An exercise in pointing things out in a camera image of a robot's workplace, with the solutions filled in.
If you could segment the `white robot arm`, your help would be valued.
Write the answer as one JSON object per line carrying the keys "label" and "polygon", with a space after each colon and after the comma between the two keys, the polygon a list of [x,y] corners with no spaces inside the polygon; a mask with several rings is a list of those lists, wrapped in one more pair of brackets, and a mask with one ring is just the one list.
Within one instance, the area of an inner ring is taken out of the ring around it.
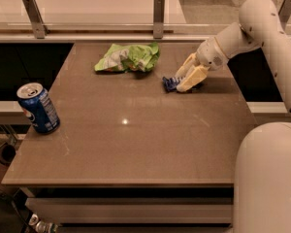
{"label": "white robot arm", "polygon": [[264,53],[282,102],[249,105],[261,124],[245,136],[237,154],[233,222],[226,233],[291,233],[291,38],[274,2],[243,2],[239,20],[205,40],[178,69],[177,91],[256,49]]}

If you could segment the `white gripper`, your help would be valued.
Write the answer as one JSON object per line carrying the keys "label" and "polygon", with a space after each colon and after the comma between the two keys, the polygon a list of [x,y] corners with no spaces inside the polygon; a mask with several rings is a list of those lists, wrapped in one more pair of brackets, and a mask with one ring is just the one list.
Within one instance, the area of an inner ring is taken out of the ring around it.
{"label": "white gripper", "polygon": [[214,36],[205,40],[195,53],[191,53],[177,70],[175,77],[183,80],[177,86],[178,92],[185,92],[202,82],[208,75],[209,68],[214,71],[222,68],[229,61],[228,40]]}

